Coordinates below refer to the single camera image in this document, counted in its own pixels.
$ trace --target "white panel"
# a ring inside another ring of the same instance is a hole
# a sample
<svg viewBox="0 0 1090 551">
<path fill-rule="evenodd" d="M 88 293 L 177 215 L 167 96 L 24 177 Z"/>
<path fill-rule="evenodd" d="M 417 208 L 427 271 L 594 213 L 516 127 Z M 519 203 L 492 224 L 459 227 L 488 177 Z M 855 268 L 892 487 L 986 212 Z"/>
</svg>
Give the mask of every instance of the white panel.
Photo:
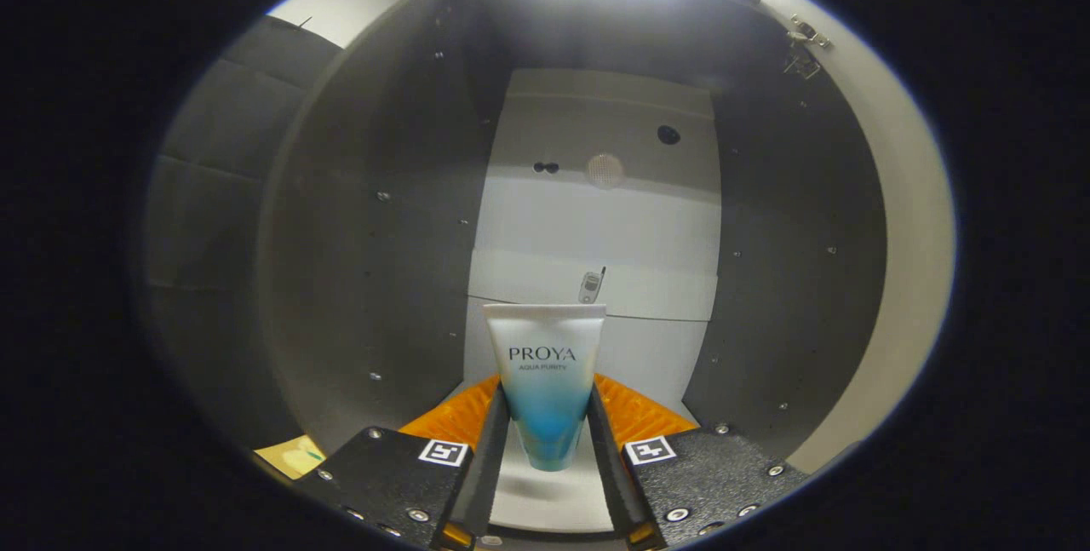
<svg viewBox="0 0 1090 551">
<path fill-rule="evenodd" d="M 663 124 L 680 143 L 658 139 Z M 616 189 L 586 180 L 600 152 L 623 163 Z M 560 171 L 534 172 L 534 162 Z M 610 315 L 706 321 L 720 224 L 706 90 L 604 72 L 517 71 L 485 177 L 470 294 L 574 303 L 584 272 L 607 267 L 598 303 Z"/>
<path fill-rule="evenodd" d="M 594 70 L 516 70 L 507 85 L 507 97 L 561 96 L 584 100 L 611 100 L 688 112 L 714 119 L 707 89 L 689 88 L 666 81 Z"/>
<path fill-rule="evenodd" d="M 531 253 L 474 252 L 469 295 L 498 303 L 577 303 L 585 272 L 602 265 L 570 257 Z M 668 318 L 707 321 L 715 303 L 715 276 L 657 271 L 632 265 L 605 264 L 598 304 L 610 317 Z"/>
<path fill-rule="evenodd" d="M 451 395 L 496 374 L 492 339 L 481 310 L 487 303 L 487 299 L 469 299 L 463 381 Z M 607 318 L 594 371 L 695 421 L 681 404 L 681 396 L 697 365 L 706 327 L 705 322 Z"/>
<path fill-rule="evenodd" d="M 954 277 L 954 206 L 927 120 L 882 59 L 810 0 L 762 0 L 785 27 L 798 14 L 833 40 L 815 48 L 867 135 L 886 215 L 886 271 L 871 342 L 840 400 L 790 456 L 814 470 L 881 424 L 934 345 Z"/>
<path fill-rule="evenodd" d="M 535 470 L 522 451 L 513 423 L 507 432 L 492 524 L 537 531 L 613 531 L 585 421 L 571 467 L 559 473 Z"/>
<path fill-rule="evenodd" d="M 284 0 L 269 12 L 277 19 L 302 24 L 335 45 L 347 47 L 372 21 L 398 0 Z"/>
</svg>

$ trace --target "black border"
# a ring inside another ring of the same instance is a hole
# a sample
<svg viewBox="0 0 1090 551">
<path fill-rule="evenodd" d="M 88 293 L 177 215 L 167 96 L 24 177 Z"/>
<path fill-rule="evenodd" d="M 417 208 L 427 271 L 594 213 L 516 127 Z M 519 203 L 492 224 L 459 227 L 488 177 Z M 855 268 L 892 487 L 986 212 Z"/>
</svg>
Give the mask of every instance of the black border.
<svg viewBox="0 0 1090 551">
<path fill-rule="evenodd" d="M 125 279 L 150 144 L 277 1 L 11 0 L 12 548 L 397 544 L 210 433 L 146 348 Z M 700 547 L 1085 548 L 1077 0 L 820 1 L 904 75 L 944 144 L 954 299 L 916 389 L 843 468 Z"/>
</svg>

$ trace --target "hinge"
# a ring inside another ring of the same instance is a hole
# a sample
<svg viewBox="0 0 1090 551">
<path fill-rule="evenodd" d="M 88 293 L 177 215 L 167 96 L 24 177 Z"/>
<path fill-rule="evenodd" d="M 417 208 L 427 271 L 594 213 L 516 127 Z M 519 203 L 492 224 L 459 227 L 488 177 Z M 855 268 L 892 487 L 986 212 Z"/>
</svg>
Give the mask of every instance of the hinge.
<svg viewBox="0 0 1090 551">
<path fill-rule="evenodd" d="M 814 29 L 809 23 L 799 19 L 798 14 L 791 15 L 791 23 L 799 28 L 798 32 L 787 32 L 787 38 L 791 38 L 792 41 L 813 44 L 821 48 L 833 46 L 833 41 L 825 34 L 819 34 L 818 29 Z"/>
</svg>

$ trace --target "black panel wall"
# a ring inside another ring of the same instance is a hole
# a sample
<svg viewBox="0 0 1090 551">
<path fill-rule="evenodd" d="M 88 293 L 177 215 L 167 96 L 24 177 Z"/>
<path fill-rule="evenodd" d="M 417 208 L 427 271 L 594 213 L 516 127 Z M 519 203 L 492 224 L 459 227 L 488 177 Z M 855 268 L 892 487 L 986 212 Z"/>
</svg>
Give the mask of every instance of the black panel wall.
<svg viewBox="0 0 1090 551">
<path fill-rule="evenodd" d="M 307 89 L 340 52 L 294 25 L 258 21 L 180 108 L 148 189 L 147 296 L 159 346 L 215 423 L 253 449 L 301 433 L 255 331 L 263 186 Z"/>
<path fill-rule="evenodd" d="M 831 78 L 754 83 L 715 97 L 719 283 L 685 404 L 786 457 L 870 341 L 885 213 L 867 139 Z"/>
<path fill-rule="evenodd" d="M 492 131 L 477 110 L 494 122 L 488 89 L 506 85 L 469 75 L 481 58 L 463 48 L 470 14 L 451 0 L 386 13 L 279 159 L 262 225 L 264 336 L 325 451 L 372 424 L 402 426 L 462 379 Z"/>
</svg>

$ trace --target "speaker grille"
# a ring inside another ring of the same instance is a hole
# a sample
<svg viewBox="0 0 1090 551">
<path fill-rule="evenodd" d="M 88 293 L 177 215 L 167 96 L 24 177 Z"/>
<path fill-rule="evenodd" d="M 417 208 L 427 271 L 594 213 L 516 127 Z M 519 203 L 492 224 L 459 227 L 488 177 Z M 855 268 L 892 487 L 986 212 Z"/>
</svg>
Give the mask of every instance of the speaker grille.
<svg viewBox="0 0 1090 551">
<path fill-rule="evenodd" d="M 586 180 L 600 189 L 611 189 L 625 180 L 625 164 L 608 152 L 595 155 L 586 163 Z"/>
</svg>

